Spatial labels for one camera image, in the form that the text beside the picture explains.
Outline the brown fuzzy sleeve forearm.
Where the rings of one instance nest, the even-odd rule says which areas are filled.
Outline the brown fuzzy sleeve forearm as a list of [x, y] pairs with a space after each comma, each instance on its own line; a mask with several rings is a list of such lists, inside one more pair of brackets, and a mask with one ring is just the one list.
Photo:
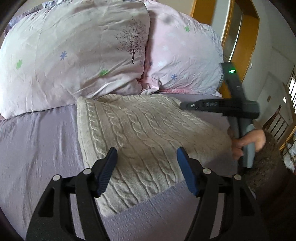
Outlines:
[[278, 144], [264, 131], [266, 143], [255, 153], [245, 180], [254, 191], [266, 229], [272, 235], [295, 232], [295, 174], [286, 167]]

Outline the person's right hand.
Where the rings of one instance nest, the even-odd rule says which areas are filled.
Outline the person's right hand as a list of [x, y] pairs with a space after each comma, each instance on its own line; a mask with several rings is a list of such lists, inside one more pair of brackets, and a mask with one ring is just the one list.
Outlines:
[[227, 134], [231, 138], [232, 157], [236, 161], [243, 156], [243, 147], [249, 144], [254, 144], [255, 152], [259, 152], [266, 143], [265, 133], [261, 129], [252, 130], [240, 139], [234, 137], [234, 132], [230, 127], [227, 130]]

